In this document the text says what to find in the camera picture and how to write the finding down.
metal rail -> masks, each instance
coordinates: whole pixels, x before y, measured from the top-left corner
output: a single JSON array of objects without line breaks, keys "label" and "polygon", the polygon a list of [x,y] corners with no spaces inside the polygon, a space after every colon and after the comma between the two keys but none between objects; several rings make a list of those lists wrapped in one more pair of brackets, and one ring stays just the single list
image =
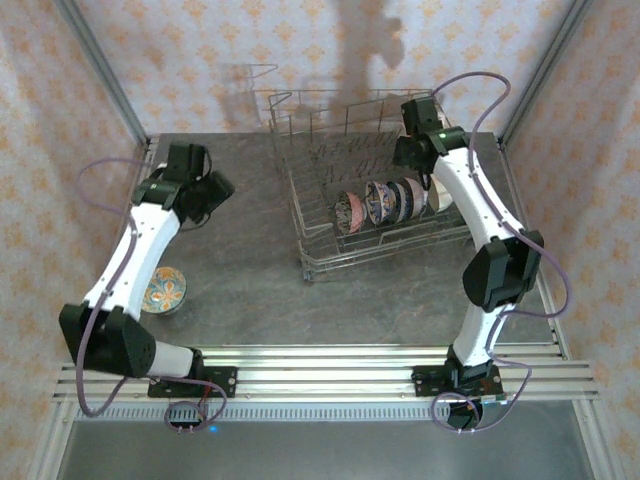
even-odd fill
[{"label": "metal rail", "polygon": [[[411,346],[259,346],[206,347],[202,352],[205,365],[239,367],[232,403],[403,402],[424,406],[428,398],[416,398],[412,367],[442,364],[446,350]],[[589,363],[562,360],[556,344],[499,345],[496,353],[533,367],[523,400],[598,398]],[[503,387],[509,397],[525,373],[523,369],[501,367]],[[118,380],[113,375],[86,372],[87,397],[92,401],[106,398]],[[132,379],[120,391],[118,401],[157,402],[147,398],[147,387],[148,380]],[[75,396],[74,366],[67,364],[56,385],[54,401],[73,401]]]}]

aluminum frame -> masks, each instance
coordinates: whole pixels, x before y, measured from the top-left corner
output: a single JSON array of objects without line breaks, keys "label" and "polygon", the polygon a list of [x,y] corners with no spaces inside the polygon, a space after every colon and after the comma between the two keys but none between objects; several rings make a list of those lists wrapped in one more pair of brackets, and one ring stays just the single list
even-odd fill
[{"label": "aluminum frame", "polygon": [[78,39],[87,60],[93,66],[98,77],[100,77],[131,135],[139,144],[147,144],[147,134],[142,123],[140,123],[138,115],[127,98],[127,94],[122,89],[118,77],[111,69],[107,57],[102,48],[100,48],[98,40],[91,31],[91,27],[82,15],[75,0],[54,0],[54,3],[58,6],[60,14]]},{"label": "aluminum frame", "polygon": [[520,101],[513,110],[504,132],[499,135],[502,145],[508,145],[518,133],[524,119],[531,111],[533,104],[541,94],[551,73],[557,66],[560,58],[562,58],[562,54],[573,38],[573,34],[578,27],[582,25],[582,20],[592,3],[593,0],[574,0],[553,41],[536,67],[533,77],[525,88]]}]

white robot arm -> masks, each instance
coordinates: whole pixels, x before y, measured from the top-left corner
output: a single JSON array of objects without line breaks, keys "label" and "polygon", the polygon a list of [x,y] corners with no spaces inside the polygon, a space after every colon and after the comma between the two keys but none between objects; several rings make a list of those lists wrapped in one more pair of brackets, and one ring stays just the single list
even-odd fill
[{"label": "white robot arm", "polygon": [[[499,206],[505,220],[509,225],[519,230],[522,229],[522,224],[509,213],[487,180],[480,164],[477,163],[475,152],[473,160],[476,162],[475,171],[478,173],[485,191],[489,193],[493,203]],[[495,217],[469,175],[468,150],[466,148],[457,148],[449,152],[447,156],[440,157],[433,173],[451,194],[467,222],[476,251],[480,251],[484,245],[490,244],[492,239],[507,240],[513,237]],[[469,303],[462,330],[453,342],[453,350],[462,365],[475,366],[489,361],[485,346],[491,327],[499,314],[513,308],[515,308],[515,303],[507,303],[500,308],[486,312],[482,307]],[[493,348],[499,334],[499,330],[495,332],[491,348]]]},{"label": "white robot arm", "polygon": [[[209,170],[204,172],[205,158]],[[127,226],[115,253],[82,304],[67,304],[60,326],[74,361],[88,319],[106,294],[89,336],[84,365],[92,370],[126,377],[188,377],[203,380],[204,364],[197,349],[159,342],[139,323],[149,280],[171,239],[190,218],[196,223],[233,194],[233,186],[211,171],[205,147],[173,142],[167,164],[144,180],[134,192],[131,216],[137,232]],[[106,292],[128,255],[132,234],[136,248],[115,284]]]},{"label": "white robot arm", "polygon": [[[544,242],[539,232],[525,231],[504,206],[475,152],[469,165],[465,131],[460,127],[443,128],[432,97],[403,104],[402,115],[408,136],[398,138],[394,163],[417,170],[421,178],[435,174],[467,222],[476,249],[462,278],[469,307],[462,330],[449,347],[443,372],[426,369],[416,373],[414,369],[414,376],[436,385],[440,378],[430,377],[445,377],[445,383],[453,389],[476,385],[477,392],[486,391],[486,385],[478,386],[478,381],[496,371],[489,354],[500,333],[501,324],[496,322],[533,288],[540,263],[540,254],[503,223],[540,246]],[[473,388],[467,393],[474,393]]]}]

wall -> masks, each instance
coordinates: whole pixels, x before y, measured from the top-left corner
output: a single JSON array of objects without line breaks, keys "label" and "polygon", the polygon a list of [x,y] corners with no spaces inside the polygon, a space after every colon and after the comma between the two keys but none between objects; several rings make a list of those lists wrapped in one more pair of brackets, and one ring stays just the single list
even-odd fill
[{"label": "wall", "polygon": [[[372,88],[431,88],[468,70],[514,84],[486,122],[501,131],[571,0],[79,0],[148,133],[251,131],[261,89],[329,89],[296,113]],[[452,87],[449,117],[471,128],[498,82]]]},{"label": "wall", "polygon": [[[75,172],[134,141],[49,0],[0,2],[0,464],[24,478],[60,362],[57,315],[104,267],[118,220],[82,204]],[[122,203],[128,169],[87,178]]]},{"label": "wall", "polygon": [[570,349],[594,361],[630,478],[640,478],[639,129],[640,10],[596,0],[509,161],[531,225],[573,279]]}]

dish rack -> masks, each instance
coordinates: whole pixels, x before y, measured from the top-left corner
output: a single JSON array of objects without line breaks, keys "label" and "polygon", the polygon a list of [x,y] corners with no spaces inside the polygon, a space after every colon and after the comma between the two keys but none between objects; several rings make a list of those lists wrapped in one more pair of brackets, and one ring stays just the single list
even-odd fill
[{"label": "dish rack", "polygon": [[[303,278],[470,236],[451,205],[440,213],[430,207],[419,217],[395,225],[364,226],[352,234],[338,231],[333,206],[340,191],[364,196],[368,180],[417,179],[392,162],[396,138],[404,133],[401,105],[429,91],[388,93],[346,107],[305,109],[300,114],[290,92],[269,97],[270,129],[286,184],[298,235]],[[437,105],[443,123],[449,121]]]}]

